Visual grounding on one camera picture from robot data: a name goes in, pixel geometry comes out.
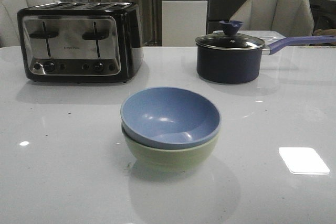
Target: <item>gray chair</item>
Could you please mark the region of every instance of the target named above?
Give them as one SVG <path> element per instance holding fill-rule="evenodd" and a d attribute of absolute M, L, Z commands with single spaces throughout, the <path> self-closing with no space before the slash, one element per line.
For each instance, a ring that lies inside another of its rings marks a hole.
<path fill-rule="evenodd" d="M 230 18 L 241 30 L 273 30 L 285 37 L 311 36 L 314 28 L 309 0 L 247 0 Z"/>
<path fill-rule="evenodd" d="M 59 0 L 0 0 L 0 47 L 19 46 L 16 14 L 23 8 L 59 2 Z"/>

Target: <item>black saucepan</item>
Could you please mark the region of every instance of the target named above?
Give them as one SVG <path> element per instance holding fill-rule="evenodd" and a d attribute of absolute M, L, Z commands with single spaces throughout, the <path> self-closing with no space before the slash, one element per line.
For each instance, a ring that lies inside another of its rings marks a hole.
<path fill-rule="evenodd" d="M 288 37 L 266 46 L 260 38 L 238 34 L 243 24 L 240 21 L 220 24 L 224 32 L 196 38 L 197 73 L 218 83 L 238 84 L 256 79 L 261 55 L 272 55 L 285 46 L 336 41 L 336 36 Z"/>

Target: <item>toaster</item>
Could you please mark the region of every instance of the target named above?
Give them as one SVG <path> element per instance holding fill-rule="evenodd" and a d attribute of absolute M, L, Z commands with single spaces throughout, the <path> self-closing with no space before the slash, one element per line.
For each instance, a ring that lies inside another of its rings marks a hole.
<path fill-rule="evenodd" d="M 143 60 L 139 6 L 132 2 L 51 3 L 17 14 L 27 78 L 127 82 Z"/>

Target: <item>green bowl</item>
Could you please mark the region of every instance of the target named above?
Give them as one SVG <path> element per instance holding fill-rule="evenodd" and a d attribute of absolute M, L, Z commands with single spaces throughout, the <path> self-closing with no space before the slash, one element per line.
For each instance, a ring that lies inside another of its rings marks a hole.
<path fill-rule="evenodd" d="M 162 172 L 183 172 L 198 166 L 210 156 L 219 135 L 217 133 L 209 141 L 195 147 L 166 150 L 140 144 L 129 137 L 124 129 L 122 132 L 134 157 L 145 166 Z"/>

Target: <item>white countertop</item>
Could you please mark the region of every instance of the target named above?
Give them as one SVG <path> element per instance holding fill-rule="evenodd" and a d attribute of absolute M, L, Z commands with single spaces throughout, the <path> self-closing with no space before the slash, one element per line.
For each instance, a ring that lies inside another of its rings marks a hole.
<path fill-rule="evenodd" d="M 263 56 L 240 85 L 200 79 L 196 47 L 144 53 L 128 83 L 66 84 L 26 79 L 20 48 L 0 49 L 0 223 L 335 223 L 336 48 Z M 219 108 L 218 144 L 198 169 L 157 173 L 128 150 L 120 105 L 154 86 Z M 313 148 L 330 171 L 291 173 L 281 147 Z"/>

